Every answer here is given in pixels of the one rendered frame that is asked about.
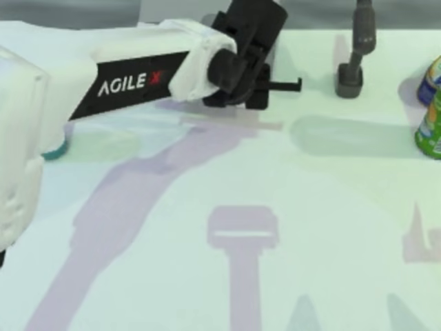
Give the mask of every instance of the soda can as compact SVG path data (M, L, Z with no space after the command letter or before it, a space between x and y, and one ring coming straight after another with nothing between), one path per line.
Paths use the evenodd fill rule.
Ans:
M432 102L415 133L418 148L433 159L441 159L441 90L435 93Z
M427 69L424 78L417 90L417 98L426 107L429 107L433 97L441 87L441 57L438 57Z

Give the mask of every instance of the background wall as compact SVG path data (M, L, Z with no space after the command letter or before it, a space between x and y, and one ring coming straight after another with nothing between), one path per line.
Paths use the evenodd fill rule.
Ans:
M356 0L281 0L286 28L349 28ZM440 0L373 0L378 27L441 28ZM143 21L188 17L201 20L224 10L229 0L0 0L0 19L67 28L132 26Z

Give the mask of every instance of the green can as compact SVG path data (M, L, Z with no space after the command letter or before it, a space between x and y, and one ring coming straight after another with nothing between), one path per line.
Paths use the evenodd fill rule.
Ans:
M428 157L441 159L441 90L435 93L420 127L415 133L415 142Z

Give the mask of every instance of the white table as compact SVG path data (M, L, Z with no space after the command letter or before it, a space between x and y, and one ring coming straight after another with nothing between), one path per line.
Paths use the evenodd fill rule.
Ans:
M441 163L413 143L439 35L380 32L351 101L349 33L283 32L274 79L304 90L266 112L77 123L0 273L0 330L439 330Z

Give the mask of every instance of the black label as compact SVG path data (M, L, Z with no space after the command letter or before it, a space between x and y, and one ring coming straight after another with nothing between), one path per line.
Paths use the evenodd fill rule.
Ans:
M187 54L99 63L95 82L70 119L170 97L168 85Z

